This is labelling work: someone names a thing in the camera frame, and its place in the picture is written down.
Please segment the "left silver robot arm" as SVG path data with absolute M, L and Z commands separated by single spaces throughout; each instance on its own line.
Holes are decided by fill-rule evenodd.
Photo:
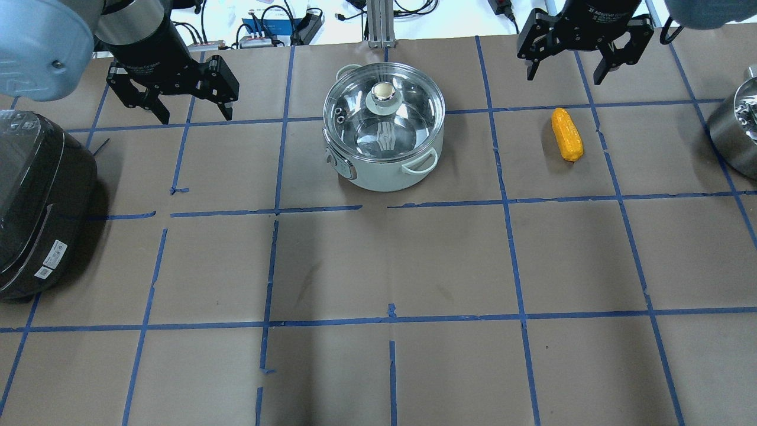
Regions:
M 213 102 L 232 119 L 239 81 L 221 56 L 193 59 L 173 8 L 198 1 L 3 1 L 2 93 L 36 102 L 63 99 L 79 84 L 100 41 L 113 57 L 106 83 L 126 108 L 170 119 L 163 95 Z

